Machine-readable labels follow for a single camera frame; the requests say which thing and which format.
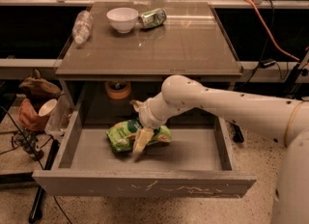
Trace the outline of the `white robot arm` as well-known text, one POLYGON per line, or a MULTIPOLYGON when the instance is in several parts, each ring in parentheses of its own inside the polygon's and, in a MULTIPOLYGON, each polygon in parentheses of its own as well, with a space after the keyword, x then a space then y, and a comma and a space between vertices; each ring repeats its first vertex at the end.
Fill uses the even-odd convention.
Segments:
POLYGON ((182 75, 166 78, 161 92, 136 100, 142 127, 133 154, 140 155, 154 130, 168 119, 200 108, 286 147, 272 207, 271 224, 309 224, 309 102, 217 90, 182 75))

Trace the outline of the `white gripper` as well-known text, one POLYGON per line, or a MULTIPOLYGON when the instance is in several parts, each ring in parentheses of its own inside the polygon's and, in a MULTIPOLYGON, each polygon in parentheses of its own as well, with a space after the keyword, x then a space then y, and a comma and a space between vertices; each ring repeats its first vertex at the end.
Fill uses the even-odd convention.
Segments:
POLYGON ((132 160, 137 161, 146 145, 154 136, 153 129, 157 129, 166 123, 166 119, 155 115, 155 105, 159 101, 148 98, 146 101, 132 99, 129 103, 138 113, 139 121, 143 128, 138 129, 132 149, 132 160))

